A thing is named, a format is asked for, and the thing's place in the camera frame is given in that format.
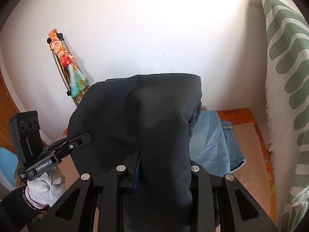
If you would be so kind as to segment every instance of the green and white curtain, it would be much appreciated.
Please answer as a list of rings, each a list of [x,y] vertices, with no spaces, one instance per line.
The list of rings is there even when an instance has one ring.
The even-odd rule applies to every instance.
[[[266,99],[276,180],[276,224],[290,232],[309,199],[309,26],[279,0],[260,0],[266,19]]]

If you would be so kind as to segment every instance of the white wall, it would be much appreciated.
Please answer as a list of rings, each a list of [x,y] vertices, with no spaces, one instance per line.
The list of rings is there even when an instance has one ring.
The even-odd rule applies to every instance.
[[[47,142],[75,109],[46,43],[53,28],[64,33],[91,83],[194,73],[202,79],[205,108],[249,107],[268,142],[259,0],[22,0],[0,33],[0,67],[18,107],[38,111]]]

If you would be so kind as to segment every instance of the wooden door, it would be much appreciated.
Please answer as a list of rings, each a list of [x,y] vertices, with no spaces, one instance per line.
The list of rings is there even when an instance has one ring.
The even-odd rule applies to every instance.
[[[15,153],[9,130],[9,120],[19,112],[5,85],[0,71],[0,147]]]

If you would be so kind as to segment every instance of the blue plastic chair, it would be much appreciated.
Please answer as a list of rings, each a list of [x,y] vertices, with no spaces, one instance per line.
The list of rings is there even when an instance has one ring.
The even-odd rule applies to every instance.
[[[15,154],[3,147],[0,147],[0,170],[13,188],[16,188],[14,183],[14,172],[17,163],[18,159]]]

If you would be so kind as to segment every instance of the round metal pin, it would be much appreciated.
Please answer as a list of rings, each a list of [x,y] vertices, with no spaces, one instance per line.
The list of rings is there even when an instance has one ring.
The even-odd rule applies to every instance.
[[[118,167],[116,167],[117,171],[124,171],[126,169],[126,166],[124,165],[119,165]]]
[[[84,173],[84,174],[81,175],[80,178],[81,178],[83,181],[86,181],[86,180],[88,180],[88,179],[90,178],[90,175],[87,174],[87,173]]]
[[[200,168],[198,166],[192,166],[191,167],[191,171],[193,172],[198,172],[200,170]]]
[[[227,175],[225,176],[225,178],[226,178],[228,181],[232,181],[233,179],[235,179],[234,175],[232,175],[232,174],[227,174]]]

